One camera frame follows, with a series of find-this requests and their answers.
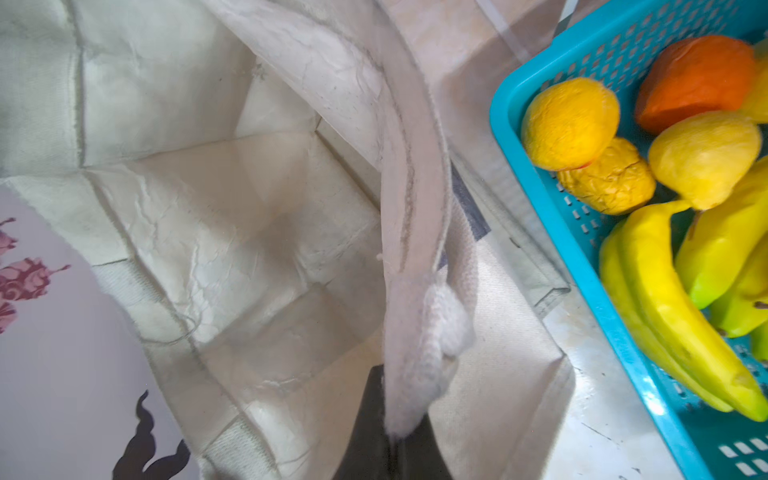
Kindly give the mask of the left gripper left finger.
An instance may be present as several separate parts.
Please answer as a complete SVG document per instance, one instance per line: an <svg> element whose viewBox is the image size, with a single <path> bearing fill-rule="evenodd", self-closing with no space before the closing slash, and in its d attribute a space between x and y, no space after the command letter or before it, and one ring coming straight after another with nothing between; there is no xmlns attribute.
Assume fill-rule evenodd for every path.
<svg viewBox="0 0 768 480"><path fill-rule="evenodd" d="M389 438L384 429L382 365L370 369L344 455L333 480L389 479Z"/></svg>

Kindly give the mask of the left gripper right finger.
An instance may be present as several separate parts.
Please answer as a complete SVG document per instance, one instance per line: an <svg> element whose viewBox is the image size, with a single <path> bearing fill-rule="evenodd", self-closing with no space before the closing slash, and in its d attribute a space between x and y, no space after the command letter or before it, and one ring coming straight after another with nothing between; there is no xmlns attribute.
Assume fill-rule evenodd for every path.
<svg viewBox="0 0 768 480"><path fill-rule="evenodd" d="M392 478L452 480L426 414L407 437L392 442Z"/></svg>

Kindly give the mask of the cream canvas grocery bag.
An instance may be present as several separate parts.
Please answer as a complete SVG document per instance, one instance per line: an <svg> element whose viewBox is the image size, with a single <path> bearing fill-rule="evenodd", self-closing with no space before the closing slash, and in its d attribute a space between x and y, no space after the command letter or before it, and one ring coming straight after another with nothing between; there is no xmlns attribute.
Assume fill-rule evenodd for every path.
<svg viewBox="0 0 768 480"><path fill-rule="evenodd" d="M381 1L1 5L1 475L537 479L573 392Z"/></svg>

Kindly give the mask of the wrinkled yellow fruit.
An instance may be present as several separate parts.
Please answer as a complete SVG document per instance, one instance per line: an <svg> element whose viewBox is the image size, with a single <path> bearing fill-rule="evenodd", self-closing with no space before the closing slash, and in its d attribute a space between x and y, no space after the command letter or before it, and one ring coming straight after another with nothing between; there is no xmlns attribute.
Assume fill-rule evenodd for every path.
<svg viewBox="0 0 768 480"><path fill-rule="evenodd" d="M615 137L590 165L557 173L566 191L606 215L626 214L649 202L656 179L647 161L628 140Z"/></svg>

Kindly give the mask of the yellow red apple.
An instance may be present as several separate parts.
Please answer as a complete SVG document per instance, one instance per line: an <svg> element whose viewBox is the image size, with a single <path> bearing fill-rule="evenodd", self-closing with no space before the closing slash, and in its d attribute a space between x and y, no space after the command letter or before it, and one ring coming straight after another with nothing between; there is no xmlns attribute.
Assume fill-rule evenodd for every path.
<svg viewBox="0 0 768 480"><path fill-rule="evenodd" d="M616 94L590 78L576 78L539 93L528 106L521 141L531 162L548 171L587 166L617 133Z"/></svg>

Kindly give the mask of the yellow green banana bunch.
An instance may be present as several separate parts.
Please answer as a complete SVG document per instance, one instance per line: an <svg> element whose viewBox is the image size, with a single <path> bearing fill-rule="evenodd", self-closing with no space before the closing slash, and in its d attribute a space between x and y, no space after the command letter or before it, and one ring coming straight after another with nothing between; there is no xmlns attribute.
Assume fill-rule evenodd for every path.
<svg viewBox="0 0 768 480"><path fill-rule="evenodd" d="M715 330L740 338L767 322L767 159L691 225L675 259L691 301Z"/></svg>

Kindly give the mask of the small yellow lemon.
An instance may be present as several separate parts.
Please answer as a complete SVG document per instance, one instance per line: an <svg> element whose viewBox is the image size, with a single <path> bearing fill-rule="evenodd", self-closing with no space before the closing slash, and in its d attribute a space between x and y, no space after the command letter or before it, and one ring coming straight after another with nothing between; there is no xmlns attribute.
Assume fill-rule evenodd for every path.
<svg viewBox="0 0 768 480"><path fill-rule="evenodd" d="M767 39L754 45L756 57L756 77L752 88L740 108L740 111L754 123L766 124L768 116L768 59Z"/></svg>

